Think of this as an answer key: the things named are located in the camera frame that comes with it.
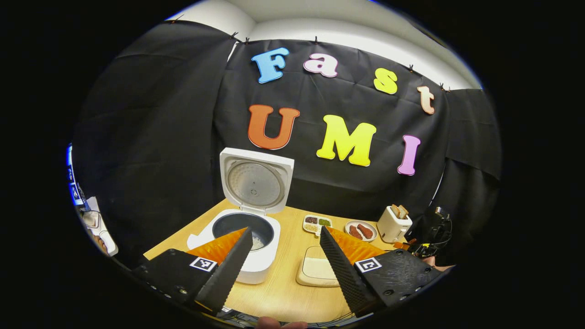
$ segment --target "black fabric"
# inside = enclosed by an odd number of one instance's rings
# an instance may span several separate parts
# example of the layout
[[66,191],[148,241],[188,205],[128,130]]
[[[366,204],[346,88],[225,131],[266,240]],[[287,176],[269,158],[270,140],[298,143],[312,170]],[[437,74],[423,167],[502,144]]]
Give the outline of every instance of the black fabric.
[[502,166],[500,131],[485,91],[453,90],[446,96],[451,125],[447,157],[499,180]]
[[453,90],[449,103],[449,144],[445,171],[426,216],[418,217],[408,238],[424,239],[438,224],[436,207],[450,213],[451,240],[437,254],[440,266],[462,263],[467,248],[490,217],[500,188],[502,146],[495,111],[483,90]]
[[163,22],[124,50],[87,97],[74,170],[129,267],[214,205],[212,111],[234,39]]
[[[472,244],[492,215],[500,190],[500,182],[494,176],[451,159],[446,160],[445,174],[431,209],[442,207],[449,212],[452,221],[452,237],[437,254],[438,266],[461,264],[470,254]],[[427,228],[432,223],[419,223]],[[505,239],[502,236],[494,239]]]
[[[279,47],[284,56],[284,75],[265,84],[258,83],[260,72],[251,58]],[[303,63],[312,53],[335,57],[338,75],[327,78],[307,72]],[[398,76],[398,91],[381,92],[374,87],[374,72],[386,68]],[[428,86],[434,94],[435,114],[424,113],[419,86]],[[254,104],[268,105],[274,112],[266,123],[266,136],[280,131],[282,107],[300,111],[287,146],[278,150],[261,149],[247,135]],[[369,167],[321,159],[326,131],[323,117],[341,116],[350,133],[359,123],[377,128],[370,149]],[[385,206],[404,205],[413,217],[428,207],[441,177],[448,143],[449,113],[445,92],[429,79],[386,58],[359,49],[329,43],[302,40],[262,40],[238,44],[229,60],[214,114],[215,198],[223,198],[217,157],[223,147],[254,150],[295,160],[287,205],[330,215],[377,221]],[[421,140],[415,160],[416,173],[397,172],[404,154],[403,135]]]

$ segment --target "toaster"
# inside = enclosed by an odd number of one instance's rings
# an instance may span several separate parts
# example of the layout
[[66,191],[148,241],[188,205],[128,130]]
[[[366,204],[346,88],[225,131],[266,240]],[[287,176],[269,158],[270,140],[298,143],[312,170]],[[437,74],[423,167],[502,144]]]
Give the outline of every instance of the toaster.
[[377,226],[382,241],[394,243],[404,237],[410,226],[412,226],[412,220],[408,215],[403,220],[399,219],[394,215],[391,206],[388,206],[384,209]]

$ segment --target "wooden table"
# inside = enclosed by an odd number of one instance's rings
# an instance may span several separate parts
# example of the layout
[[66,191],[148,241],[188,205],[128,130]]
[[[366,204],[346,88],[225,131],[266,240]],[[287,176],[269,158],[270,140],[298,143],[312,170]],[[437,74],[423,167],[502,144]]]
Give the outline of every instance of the wooden table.
[[[201,233],[205,226],[225,209],[237,209],[237,207],[224,199],[205,214],[145,252],[144,256],[147,259],[153,259],[169,248],[188,251],[189,235]],[[268,316],[286,322],[325,322],[350,312],[340,287],[309,287],[299,285],[296,281],[298,267],[305,256],[305,251],[310,246],[319,245],[319,238],[302,228],[304,217],[308,214],[330,218],[333,228],[341,231],[351,220],[291,207],[286,207],[278,214],[270,214],[270,217],[279,221],[281,231],[276,258],[266,281],[258,285],[234,283],[225,306],[251,316]],[[383,242],[379,234],[371,244],[382,250],[395,249],[392,244]]]

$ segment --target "ceiling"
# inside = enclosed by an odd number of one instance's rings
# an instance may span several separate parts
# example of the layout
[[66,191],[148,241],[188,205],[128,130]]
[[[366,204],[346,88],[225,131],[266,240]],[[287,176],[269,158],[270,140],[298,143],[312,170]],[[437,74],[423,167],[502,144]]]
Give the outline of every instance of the ceiling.
[[398,13],[368,0],[226,0],[248,14],[257,23],[279,19],[334,19],[367,26],[398,36],[452,66],[472,85],[479,87],[474,74],[457,55],[415,28]]

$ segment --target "open lid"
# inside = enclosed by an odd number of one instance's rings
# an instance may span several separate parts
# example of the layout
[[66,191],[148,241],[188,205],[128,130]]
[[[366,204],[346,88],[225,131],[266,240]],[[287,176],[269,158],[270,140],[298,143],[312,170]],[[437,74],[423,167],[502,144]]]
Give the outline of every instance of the open lid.
[[219,154],[223,193],[242,210],[279,213],[287,203],[294,159],[224,148]]

